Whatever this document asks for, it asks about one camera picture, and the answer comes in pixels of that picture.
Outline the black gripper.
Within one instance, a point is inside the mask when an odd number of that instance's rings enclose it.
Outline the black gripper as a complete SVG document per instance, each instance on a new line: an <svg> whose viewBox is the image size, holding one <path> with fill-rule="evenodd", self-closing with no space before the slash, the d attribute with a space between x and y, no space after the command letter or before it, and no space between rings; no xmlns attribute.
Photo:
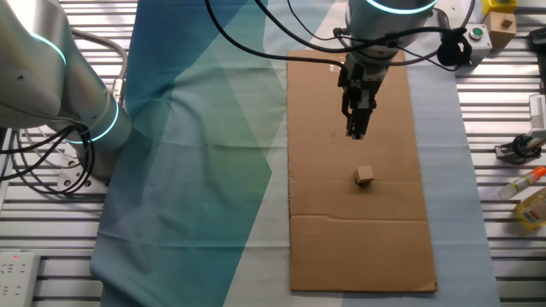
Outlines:
<svg viewBox="0 0 546 307"><path fill-rule="evenodd" d="M388 71L388 66L355 53L346 55L338 86L343 89L341 112L346 117L346 129L352 138L361 140L366 135L372 112L376 108L375 95Z"/></svg>

